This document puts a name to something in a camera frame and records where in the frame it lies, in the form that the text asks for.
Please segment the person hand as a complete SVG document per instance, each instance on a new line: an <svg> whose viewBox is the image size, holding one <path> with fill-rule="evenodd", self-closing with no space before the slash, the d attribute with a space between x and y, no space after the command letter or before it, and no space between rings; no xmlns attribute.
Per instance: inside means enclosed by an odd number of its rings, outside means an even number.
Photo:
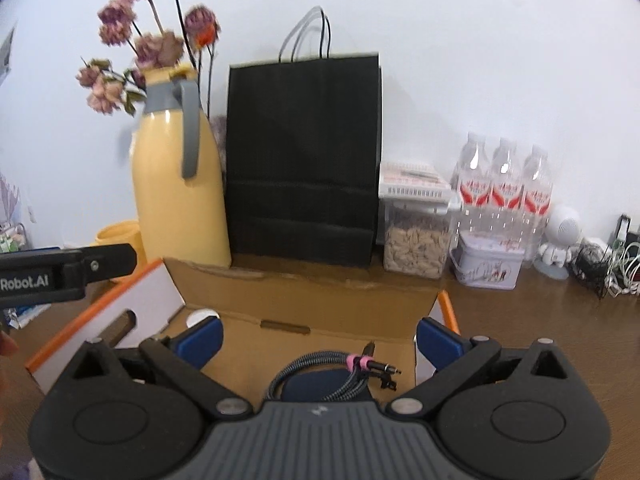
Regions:
<svg viewBox="0 0 640 480"><path fill-rule="evenodd" d="M18 350L17 343L7 333L0 333L0 356L13 356Z"/></svg>

